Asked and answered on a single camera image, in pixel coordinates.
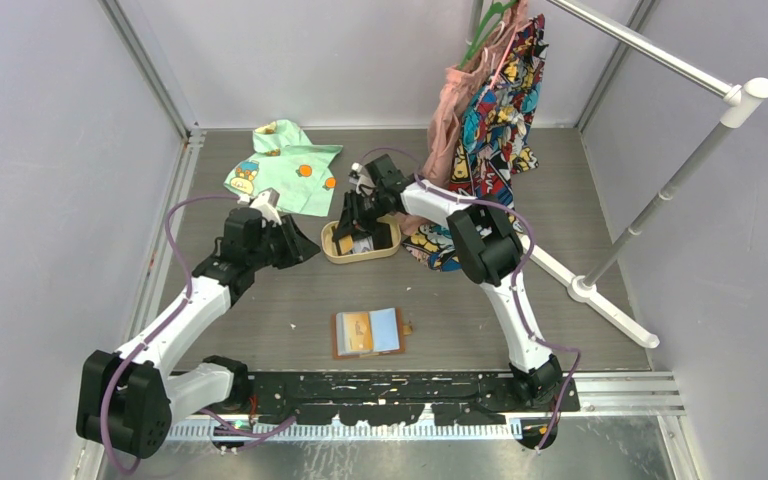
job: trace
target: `white wall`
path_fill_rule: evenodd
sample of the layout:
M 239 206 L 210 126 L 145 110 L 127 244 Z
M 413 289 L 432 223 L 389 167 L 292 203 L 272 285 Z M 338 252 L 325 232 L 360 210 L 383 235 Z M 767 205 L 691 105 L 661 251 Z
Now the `white wall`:
M 647 36 L 732 83 L 768 77 L 768 2 L 661 2 Z M 585 135 L 620 232 L 724 106 L 633 54 Z M 768 478 L 768 101 L 622 258 L 713 479 Z
M 184 110 L 205 128 L 283 117 L 305 126 L 427 126 L 445 67 L 466 50 L 472 8 L 471 0 L 122 3 L 173 90 L 180 85 Z M 637 0 L 585 3 L 625 23 Z M 615 43 L 545 0 L 530 12 L 546 14 L 551 44 L 535 124 L 571 126 Z
M 0 1 L 0 479 L 72 473 L 180 148 L 98 2 Z

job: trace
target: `gray wooden floor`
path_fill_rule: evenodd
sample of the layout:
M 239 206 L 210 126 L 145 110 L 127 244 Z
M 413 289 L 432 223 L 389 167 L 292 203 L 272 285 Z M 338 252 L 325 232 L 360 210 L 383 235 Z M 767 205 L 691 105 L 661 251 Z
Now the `gray wooden floor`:
M 322 227 L 340 215 L 353 161 L 368 150 L 393 146 L 426 155 L 424 130 L 313 130 L 315 144 L 344 145 L 331 164 L 338 179 L 329 218 L 297 217 L 316 243 Z M 517 210 L 534 227 L 537 243 L 573 272 L 584 273 L 610 244 L 596 189 L 577 131 L 537 129 L 530 136 L 540 168 L 514 177 Z M 222 182 L 252 153 L 250 132 L 212 132 L 196 167 L 191 195 L 225 193 Z M 413 162 L 391 155 L 403 172 Z M 192 265 L 210 254 L 213 239 L 233 203 L 202 202 L 187 207 L 178 236 Z M 613 326 L 567 297 L 566 290 L 536 265 L 525 270 L 529 300 L 543 334 L 584 351 L 582 369 L 648 369 L 640 347 Z M 183 286 L 177 265 L 170 269 L 163 305 Z M 599 290 L 630 312 L 619 270 L 611 268 Z M 400 307 L 413 323 L 403 355 L 334 360 L 331 315 L 341 311 Z M 190 369 L 208 355 L 243 361 L 253 370 L 425 370 L 507 368 L 507 347 L 489 301 L 459 272 L 438 273 L 404 249 L 387 259 L 334 265 L 323 255 L 292 269 L 264 269 L 237 305 L 214 322 L 190 348 L 179 367 Z M 561 355 L 569 367 L 572 359 Z

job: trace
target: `notebook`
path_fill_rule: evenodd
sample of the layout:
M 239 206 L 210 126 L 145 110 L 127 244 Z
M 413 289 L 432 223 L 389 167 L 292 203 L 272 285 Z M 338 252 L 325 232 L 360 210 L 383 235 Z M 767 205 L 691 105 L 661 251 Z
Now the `notebook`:
M 341 312 L 332 317 L 334 358 L 402 353 L 401 312 L 386 308 L 370 312 Z

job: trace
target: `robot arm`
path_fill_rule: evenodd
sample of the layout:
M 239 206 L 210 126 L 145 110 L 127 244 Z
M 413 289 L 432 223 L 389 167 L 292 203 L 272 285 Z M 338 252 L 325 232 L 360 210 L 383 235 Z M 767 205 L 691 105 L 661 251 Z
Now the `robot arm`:
M 479 285 L 493 305 L 505 334 L 510 367 L 520 395 L 541 404 L 550 401 L 561 386 L 563 372 L 552 351 L 526 331 L 525 324 L 534 336 L 541 336 L 522 278 L 516 282 L 516 292 L 511 288 L 511 277 L 523 250 L 507 214 L 500 209 L 471 204 L 469 197 L 451 192 L 446 192 L 449 198 L 431 193 L 428 190 L 437 187 L 427 180 L 416 183 L 413 177 L 405 177 L 387 155 L 365 167 L 353 166 L 353 181 L 370 187 L 371 193 L 345 194 L 334 241 L 339 242 L 347 235 L 352 238 L 367 235 L 379 217 L 394 212 L 419 215 L 447 225 L 464 273 Z M 493 196 L 484 200 L 497 202 Z M 514 295 L 519 296 L 524 319 L 516 309 Z
M 148 458 L 163 444 L 169 428 L 193 412 L 216 403 L 244 404 L 252 387 L 245 364 L 212 356 L 183 375 L 172 376 L 184 352 L 208 325 L 227 312 L 254 284 L 257 270 L 288 268 L 319 253 L 289 215 L 275 209 L 278 194 L 266 191 L 247 207 L 232 210 L 213 253 L 193 270 L 192 295 L 185 289 L 139 335 L 108 353 L 86 360 L 78 402 L 77 433 L 101 442 L 101 403 L 113 372 L 139 351 L 119 381 L 110 403 L 108 426 L 113 446 Z M 182 301 L 186 307 L 168 322 Z M 158 327 L 168 323 L 159 333 Z

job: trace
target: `pink cloth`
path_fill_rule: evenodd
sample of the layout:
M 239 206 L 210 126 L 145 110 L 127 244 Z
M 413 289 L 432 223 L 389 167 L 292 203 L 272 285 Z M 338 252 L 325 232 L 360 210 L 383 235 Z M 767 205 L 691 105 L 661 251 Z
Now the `pink cloth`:
M 455 147 L 462 131 L 461 118 L 466 107 L 502 61 L 511 35 L 522 30 L 528 20 L 528 0 L 521 0 L 502 15 L 504 24 L 493 30 L 487 37 L 484 48 L 464 65 L 463 70 L 459 70 L 457 66 L 446 69 L 446 83 L 440 91 L 440 103 L 428 126 L 429 154 L 422 167 L 422 175 L 434 185 L 448 185 L 452 175 Z M 405 235 L 413 235 L 423 223 L 428 222 L 427 219 L 416 215 L 397 217 Z

